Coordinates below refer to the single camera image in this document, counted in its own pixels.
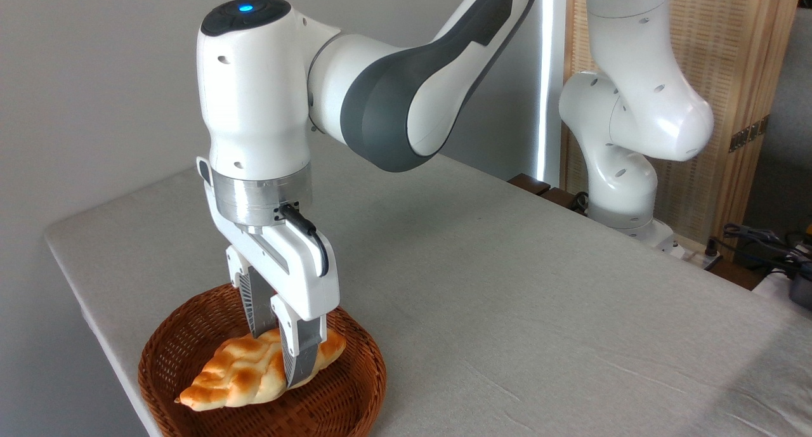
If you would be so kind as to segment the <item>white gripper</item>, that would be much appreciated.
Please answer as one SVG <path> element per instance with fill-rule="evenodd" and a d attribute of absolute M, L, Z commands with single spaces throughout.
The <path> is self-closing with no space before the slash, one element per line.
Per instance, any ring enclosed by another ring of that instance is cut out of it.
<path fill-rule="evenodd" d="M 324 273 L 322 250 L 294 225 L 246 227 L 227 220 L 216 208 L 214 171 L 208 160 L 197 157 L 195 165 L 205 180 L 214 225 L 234 246 L 226 249 L 227 266 L 252 336 L 279 327 L 284 373 L 292 389 L 317 372 L 317 350 L 327 339 L 325 315 L 340 299 L 336 255 L 321 233 L 328 262 Z"/>

